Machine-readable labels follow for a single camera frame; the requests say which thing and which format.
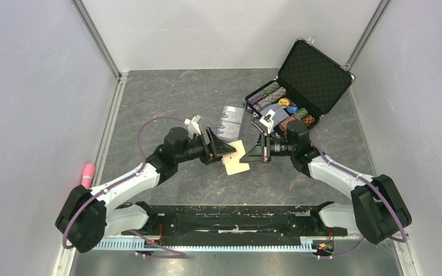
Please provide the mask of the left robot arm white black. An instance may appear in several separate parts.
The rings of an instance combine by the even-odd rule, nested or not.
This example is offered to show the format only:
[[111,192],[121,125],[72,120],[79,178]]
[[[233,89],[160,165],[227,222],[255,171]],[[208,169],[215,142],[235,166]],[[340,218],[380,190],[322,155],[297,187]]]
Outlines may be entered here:
[[163,143],[130,172],[100,186],[78,185],[70,191],[55,221],[63,235],[63,248],[84,253],[110,235],[130,230],[153,233],[158,219],[147,206],[133,204],[121,208],[120,205],[166,182],[178,171],[180,163],[198,159],[209,165],[236,151],[211,128],[193,135],[185,128],[172,128]]

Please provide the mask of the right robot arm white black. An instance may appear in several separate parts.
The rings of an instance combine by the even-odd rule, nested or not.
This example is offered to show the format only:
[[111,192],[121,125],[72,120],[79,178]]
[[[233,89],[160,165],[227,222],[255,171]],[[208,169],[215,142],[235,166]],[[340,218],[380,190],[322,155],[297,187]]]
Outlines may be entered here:
[[391,239],[407,242],[411,214],[388,175],[372,176],[346,167],[326,155],[310,139],[306,124],[291,121],[285,136],[261,133],[241,163],[269,163],[274,156],[288,156],[294,169],[328,184],[351,200],[349,205],[323,204],[309,219],[310,229],[323,235],[331,228],[357,231],[372,244]]

